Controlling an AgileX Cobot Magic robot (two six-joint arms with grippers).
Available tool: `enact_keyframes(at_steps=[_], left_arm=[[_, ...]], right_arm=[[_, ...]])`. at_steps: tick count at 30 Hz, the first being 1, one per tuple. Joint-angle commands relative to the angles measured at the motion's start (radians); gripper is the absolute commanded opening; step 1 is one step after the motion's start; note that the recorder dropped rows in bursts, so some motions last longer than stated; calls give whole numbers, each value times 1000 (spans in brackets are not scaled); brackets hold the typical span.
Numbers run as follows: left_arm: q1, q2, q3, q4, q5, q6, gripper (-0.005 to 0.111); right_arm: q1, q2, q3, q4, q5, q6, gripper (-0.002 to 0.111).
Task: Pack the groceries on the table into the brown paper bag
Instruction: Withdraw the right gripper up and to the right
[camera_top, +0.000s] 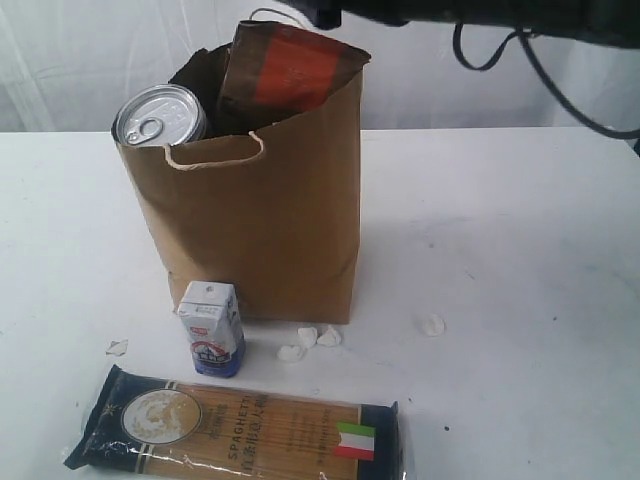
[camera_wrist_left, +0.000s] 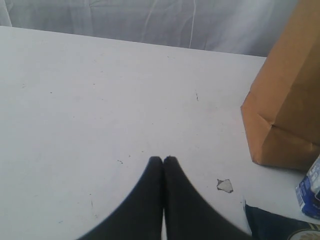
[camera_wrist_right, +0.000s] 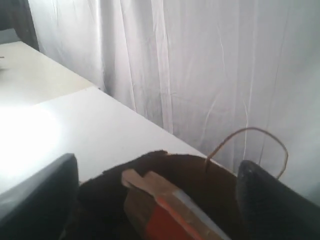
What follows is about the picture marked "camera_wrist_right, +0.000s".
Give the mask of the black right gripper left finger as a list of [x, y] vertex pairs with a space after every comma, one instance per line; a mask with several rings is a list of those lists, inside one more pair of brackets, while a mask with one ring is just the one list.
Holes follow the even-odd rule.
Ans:
[[0, 195], [2, 240], [58, 240], [79, 189], [78, 162], [66, 153]]

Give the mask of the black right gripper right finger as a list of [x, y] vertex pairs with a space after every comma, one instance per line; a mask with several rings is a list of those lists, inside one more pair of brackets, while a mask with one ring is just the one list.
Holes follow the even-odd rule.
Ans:
[[239, 166], [236, 201], [252, 240], [320, 238], [319, 206], [250, 160]]

